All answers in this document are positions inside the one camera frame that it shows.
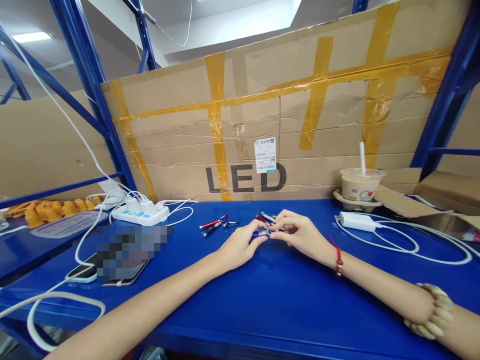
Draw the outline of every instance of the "hand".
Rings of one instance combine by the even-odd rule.
[[[267,226],[257,219],[247,226],[238,227],[228,240],[212,254],[221,274],[242,266],[254,256],[259,245],[268,239],[267,236],[259,236],[254,238],[249,245],[253,233],[259,228],[266,229]]]
[[[276,223],[269,227],[275,231],[271,239],[279,239],[293,245],[301,253],[326,266],[335,266],[335,248],[317,230],[312,221],[288,210],[282,210],[276,217]]]

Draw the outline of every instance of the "blue shelf frame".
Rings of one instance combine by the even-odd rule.
[[[155,62],[154,52],[152,50],[152,44],[150,42],[147,24],[145,22],[142,0],[132,1],[133,2],[127,0],[125,1],[125,3],[135,14],[138,30],[140,31],[140,37],[144,49],[143,58],[139,67],[139,72],[145,71],[147,67],[149,70],[155,70],[157,68],[157,63]],[[116,171],[109,176],[111,178],[119,178],[122,184],[127,186],[129,189],[135,191],[137,190],[135,181],[133,179],[129,164],[122,149],[120,139],[115,130],[110,110],[107,106],[107,102],[100,87],[100,84],[106,82],[107,79],[105,77],[105,72],[102,68],[99,54],[95,47],[92,32],[90,30],[90,26],[88,24],[84,9],[82,7],[81,0],[50,0],[50,4],[53,8],[53,12],[55,13],[55,16],[58,20],[62,34],[71,52],[85,93],[89,98],[93,115],[86,108],[84,108],[20,44],[17,43],[17,46],[20,48],[28,62],[31,64],[38,77],[42,79],[55,93],[57,93],[69,106],[71,106],[83,119],[85,119],[85,121],[87,121],[100,135],[103,136]],[[14,40],[12,40],[1,27],[0,41],[2,41],[16,57],[25,62],[20,52],[17,51],[16,47],[14,46]],[[7,93],[7,95],[10,93],[8,97],[11,97],[12,93],[16,89],[22,87],[19,90],[20,95],[25,94],[25,100],[29,100],[30,96],[28,95],[26,89],[23,92],[23,89],[25,88],[23,86],[23,83],[21,83],[21,80],[17,80],[20,79],[20,77],[18,77],[15,68],[11,66],[11,64],[8,62],[8,58],[6,57],[6,51],[2,49],[1,46],[0,49],[2,50],[2,53],[0,53],[0,55],[3,64],[6,64],[5,67],[7,68],[7,70],[11,69],[13,70],[12,73],[14,75],[17,75],[14,80],[14,85],[12,85],[12,87]],[[73,184],[8,199],[0,202],[0,208],[8,208],[27,201],[41,199],[72,189],[77,189],[87,185],[95,184],[106,179],[107,178],[105,176],[96,177],[93,179],[84,180]]]
[[[352,14],[360,13],[367,10],[369,7],[369,0],[353,0]]]
[[[123,0],[123,2],[135,15],[135,21],[138,26],[141,45],[143,47],[143,56],[141,58],[140,67],[138,68],[138,73],[143,73],[146,67],[148,67],[148,70],[155,70],[157,68],[157,63],[155,62],[155,55],[152,43],[150,42],[149,29],[145,19],[145,10],[142,0]]]
[[[10,88],[5,93],[3,98],[0,100],[0,105],[6,104],[14,94],[15,90],[18,91],[18,94],[20,95],[23,101],[30,100],[29,92],[25,88],[25,85],[22,79],[20,78],[17,70],[15,70],[15,67],[10,62],[7,51],[4,49],[3,45],[1,44],[0,44],[0,60],[3,66],[5,67],[6,72],[8,73],[8,76],[10,76],[10,79],[12,81]]]
[[[450,64],[411,162],[421,179],[434,172],[442,155],[480,156],[480,148],[447,148],[470,95],[480,82],[480,1],[473,0]]]

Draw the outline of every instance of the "smartphone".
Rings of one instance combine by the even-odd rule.
[[[97,263],[97,254],[93,254],[92,256],[90,256],[88,258],[87,261],[85,261],[86,263],[89,263],[89,264],[96,264]],[[67,278],[71,278],[72,276],[78,274],[79,272],[85,270],[86,268],[88,268],[88,266],[85,266],[85,265],[79,265],[77,266],[76,268],[74,268],[72,271],[70,271],[67,276],[65,276],[65,279]],[[95,279],[97,278],[97,267],[94,266],[92,267],[90,270],[88,271],[85,271],[84,273],[78,275],[77,277],[74,277],[73,279],[71,279],[70,281],[72,283],[84,283],[84,284],[87,284],[87,283],[91,283],[92,281],[94,281]]]
[[[102,286],[128,286],[133,284],[149,262],[150,262],[150,259],[128,270],[126,273],[122,275],[121,279],[110,280],[109,282],[103,284]]]

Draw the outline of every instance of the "yellow packing tape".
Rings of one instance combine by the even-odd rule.
[[[213,141],[221,199],[222,201],[231,201],[227,154],[225,152],[224,131],[222,128],[222,107],[218,103],[218,101],[225,100],[225,52],[207,56],[205,58],[205,66],[211,91],[208,118],[210,120],[211,139]]]
[[[115,102],[116,108],[118,109],[118,115],[120,116],[120,118],[126,118],[130,116],[129,109],[127,107],[127,101],[125,100],[124,91],[122,90],[120,81],[119,80],[110,81],[110,88],[113,96],[113,101]],[[128,143],[130,152],[133,155],[133,158],[135,159],[137,166],[140,168],[143,178],[145,179],[146,188],[148,191],[148,197],[151,200],[156,200],[157,193],[155,192],[154,183],[150,178],[149,170],[145,165],[144,157],[140,153],[139,146],[137,144],[137,141],[135,140],[134,132],[132,131],[132,125],[128,120],[121,121],[120,123],[123,128],[123,132],[125,133],[126,141]]]
[[[118,99],[119,97],[122,98],[124,104],[124,109],[120,111],[119,118],[114,121],[122,124],[127,134],[130,151],[142,171],[149,191],[149,184],[153,190],[152,182],[143,163],[142,156],[138,151],[130,121],[177,112],[207,110],[221,196],[223,201],[229,201],[231,200],[231,193],[222,129],[222,108],[269,100],[310,89],[309,102],[300,134],[299,149],[311,150],[328,86],[351,81],[370,81],[365,96],[362,135],[365,140],[367,166],[374,168],[389,116],[390,104],[395,95],[397,79],[399,77],[420,76],[417,94],[433,96],[439,89],[452,52],[451,47],[446,47],[385,60],[385,53],[399,6],[400,3],[396,2],[378,10],[364,65],[329,72],[334,38],[320,37],[317,42],[312,76],[269,86],[263,93],[225,99],[224,72],[226,54],[224,52],[205,58],[211,90],[211,99],[208,102],[130,115],[125,105],[125,98],[123,97],[120,83],[116,81],[110,82],[117,105],[120,106],[122,104]],[[242,93],[246,91],[245,87],[246,85],[243,84]]]
[[[399,6],[400,3],[395,2],[378,10],[366,55],[366,66],[375,67],[384,64],[385,53]],[[363,110],[362,135],[365,142],[365,165],[369,169],[375,168],[396,85],[396,76],[380,76],[378,80],[370,80],[368,83]]]
[[[315,62],[313,63],[313,76],[319,80],[326,80],[329,77],[330,55],[333,43],[333,36],[318,38]],[[315,130],[319,124],[328,87],[327,81],[321,81],[317,82],[310,91],[305,119],[301,128],[300,145],[298,146],[300,150],[312,150]]]

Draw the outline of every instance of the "finger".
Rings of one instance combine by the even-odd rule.
[[[280,213],[278,214],[275,220],[278,223],[278,221],[282,220],[283,218],[292,218],[292,217],[299,217],[299,216],[300,216],[299,214],[293,211],[283,209],[282,211],[280,211]]]
[[[297,242],[297,237],[295,235],[287,234],[281,231],[275,231],[270,234],[270,239],[283,240],[287,244],[295,246]]]
[[[251,223],[249,223],[247,226],[244,226],[243,229],[247,232],[250,233],[250,237],[252,234],[257,231],[259,228],[266,229],[267,225],[263,221],[253,219]]]
[[[268,237],[266,237],[266,236],[259,236],[259,237],[254,238],[251,241],[250,245],[248,246],[248,250],[250,251],[251,255],[253,256],[253,254],[255,254],[255,251],[260,246],[260,244],[264,243],[267,240],[268,240]]]
[[[287,234],[294,234],[297,231],[297,228],[291,225],[285,225],[283,229],[283,231]]]
[[[300,229],[300,217],[284,217],[283,219],[281,219],[280,221],[277,221],[275,224],[273,224],[272,226],[269,227],[270,230],[272,231],[277,231],[277,230],[280,230],[281,228],[284,228],[285,225],[290,225],[290,228],[293,227],[297,227],[298,229]]]

